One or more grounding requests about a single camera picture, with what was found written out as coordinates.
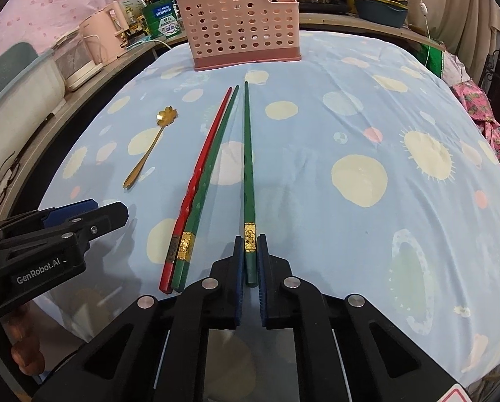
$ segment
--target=green can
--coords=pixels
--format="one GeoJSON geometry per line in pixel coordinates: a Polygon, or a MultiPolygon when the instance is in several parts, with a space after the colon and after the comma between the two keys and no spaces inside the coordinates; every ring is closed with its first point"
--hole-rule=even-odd
{"type": "Polygon", "coordinates": [[[172,0],[159,0],[142,9],[152,39],[163,36],[170,39],[181,33],[172,0]]]}

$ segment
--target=curtain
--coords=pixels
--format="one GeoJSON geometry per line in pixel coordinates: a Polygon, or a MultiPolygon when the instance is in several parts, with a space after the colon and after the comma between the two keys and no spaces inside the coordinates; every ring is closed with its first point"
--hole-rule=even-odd
{"type": "MultiPolygon", "coordinates": [[[[418,9],[420,0],[409,1],[408,22],[426,30],[418,9]]],[[[500,42],[500,8],[494,0],[423,0],[431,37],[443,41],[448,51],[466,66],[477,83],[488,54],[500,42]]]]}

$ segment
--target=silver bolt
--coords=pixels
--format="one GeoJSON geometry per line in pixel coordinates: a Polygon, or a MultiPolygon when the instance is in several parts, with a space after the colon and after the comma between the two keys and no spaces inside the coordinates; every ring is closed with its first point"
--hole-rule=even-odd
{"type": "Polygon", "coordinates": [[[284,286],[286,286],[289,289],[296,289],[297,287],[300,287],[300,280],[295,276],[288,276],[284,280],[284,286]]]}
{"type": "Polygon", "coordinates": [[[151,296],[143,296],[136,303],[140,308],[146,309],[152,307],[153,304],[155,304],[155,299],[153,299],[151,296]]]}
{"type": "Polygon", "coordinates": [[[213,290],[218,287],[218,281],[214,278],[205,278],[202,281],[202,287],[207,290],[213,290]]]}
{"type": "Polygon", "coordinates": [[[365,304],[365,299],[360,295],[350,295],[347,299],[348,303],[353,307],[360,308],[365,304]]]}

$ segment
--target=gold spoon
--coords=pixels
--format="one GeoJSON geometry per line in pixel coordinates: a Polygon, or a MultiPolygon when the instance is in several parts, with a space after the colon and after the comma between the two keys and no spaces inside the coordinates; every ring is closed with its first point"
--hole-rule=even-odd
{"type": "Polygon", "coordinates": [[[172,107],[167,107],[166,109],[164,109],[164,111],[159,112],[157,114],[157,125],[159,127],[161,127],[161,129],[159,130],[159,132],[155,136],[155,139],[151,143],[151,146],[146,151],[144,156],[140,159],[140,161],[137,163],[135,168],[131,171],[129,176],[123,182],[124,189],[130,188],[135,183],[136,179],[138,178],[138,176],[140,174],[140,171],[142,170],[142,168],[144,167],[144,165],[146,163],[147,157],[153,151],[153,147],[155,146],[155,144],[157,143],[157,141],[161,137],[161,133],[163,132],[164,128],[166,126],[170,125],[171,123],[173,123],[174,119],[176,119],[177,116],[178,116],[178,111],[176,109],[173,109],[172,107]]]}

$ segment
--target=pink plastic basket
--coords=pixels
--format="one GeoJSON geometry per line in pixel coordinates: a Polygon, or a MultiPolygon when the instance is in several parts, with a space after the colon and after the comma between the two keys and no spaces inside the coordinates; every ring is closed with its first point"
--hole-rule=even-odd
{"type": "Polygon", "coordinates": [[[194,69],[300,60],[297,0],[177,0],[194,69]]]}

